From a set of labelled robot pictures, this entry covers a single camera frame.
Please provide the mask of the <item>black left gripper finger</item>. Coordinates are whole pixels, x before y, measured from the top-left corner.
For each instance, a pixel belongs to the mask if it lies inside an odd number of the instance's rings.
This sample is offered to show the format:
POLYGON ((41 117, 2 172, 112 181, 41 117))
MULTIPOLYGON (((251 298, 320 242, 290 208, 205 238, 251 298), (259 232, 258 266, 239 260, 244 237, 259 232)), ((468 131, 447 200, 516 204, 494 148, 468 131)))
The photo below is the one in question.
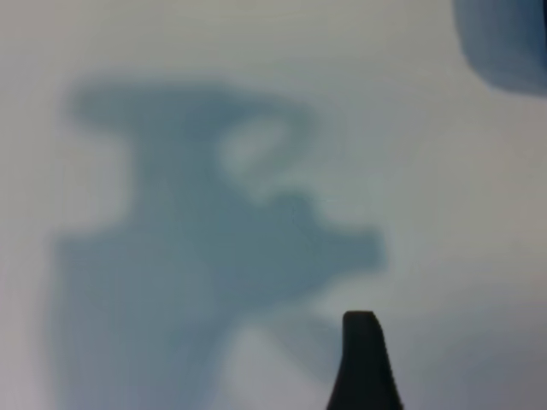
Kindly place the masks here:
POLYGON ((343 316, 342 356, 328 410, 402 410, 384 332, 374 313, 343 316))

